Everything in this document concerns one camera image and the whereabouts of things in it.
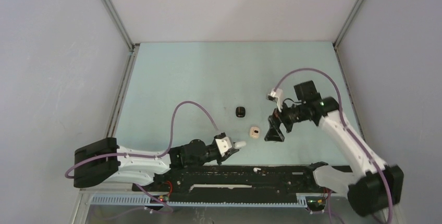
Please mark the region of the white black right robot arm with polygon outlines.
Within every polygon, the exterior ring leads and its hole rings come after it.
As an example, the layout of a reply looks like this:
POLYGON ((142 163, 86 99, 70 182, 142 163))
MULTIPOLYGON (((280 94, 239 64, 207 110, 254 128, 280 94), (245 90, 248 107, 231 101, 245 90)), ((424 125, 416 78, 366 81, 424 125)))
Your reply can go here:
POLYGON ((268 118, 266 141, 283 142, 286 132, 292 131, 298 122, 311 121, 332 138, 351 172, 342 172, 326 162, 307 166, 303 177, 304 187, 311 192, 327 188, 344 196, 352 209, 362 217, 400 203, 404 173, 397 166, 388 165, 355 132, 340 111, 340 104, 333 97, 321 97, 313 81, 294 86, 298 101, 288 106, 282 89, 271 90, 267 98, 276 103, 268 118))

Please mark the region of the black gold-trimmed charging case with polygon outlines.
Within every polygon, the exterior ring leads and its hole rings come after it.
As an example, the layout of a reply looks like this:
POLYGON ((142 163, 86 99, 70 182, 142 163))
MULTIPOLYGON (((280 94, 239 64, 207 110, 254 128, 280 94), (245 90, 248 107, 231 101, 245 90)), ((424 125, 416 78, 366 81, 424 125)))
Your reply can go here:
POLYGON ((243 106, 238 106, 235 109, 235 115, 238 118, 244 118, 246 115, 246 109, 243 106))

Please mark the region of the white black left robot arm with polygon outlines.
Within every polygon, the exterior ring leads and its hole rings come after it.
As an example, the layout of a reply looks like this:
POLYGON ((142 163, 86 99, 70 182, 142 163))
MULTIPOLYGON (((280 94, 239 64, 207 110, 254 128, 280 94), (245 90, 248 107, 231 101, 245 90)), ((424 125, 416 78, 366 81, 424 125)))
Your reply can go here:
POLYGON ((246 146, 226 134, 214 137, 209 145, 194 139, 167 151, 133 150, 118 145, 116 138, 104 138, 74 153, 75 164, 65 173, 75 188, 91 188, 103 182, 132 183, 158 191, 165 184, 163 174, 171 170, 200 167, 212 161, 222 164, 246 146))

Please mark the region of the pink charging case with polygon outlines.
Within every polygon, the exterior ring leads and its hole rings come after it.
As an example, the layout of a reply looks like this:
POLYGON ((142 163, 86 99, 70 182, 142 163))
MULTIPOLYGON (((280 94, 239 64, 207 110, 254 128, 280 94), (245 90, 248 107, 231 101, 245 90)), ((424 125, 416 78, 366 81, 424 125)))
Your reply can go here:
POLYGON ((253 126, 250 128, 249 136, 253 139, 258 139, 260 137, 260 128, 253 126))

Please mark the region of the white charging case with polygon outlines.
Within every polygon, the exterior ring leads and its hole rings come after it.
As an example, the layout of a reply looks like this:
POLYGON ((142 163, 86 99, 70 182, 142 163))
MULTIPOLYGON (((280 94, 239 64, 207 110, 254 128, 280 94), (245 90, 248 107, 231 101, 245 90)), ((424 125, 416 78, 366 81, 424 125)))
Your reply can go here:
POLYGON ((234 148, 239 150, 245 147, 246 145, 247 145, 246 141, 238 141, 234 143, 234 148))

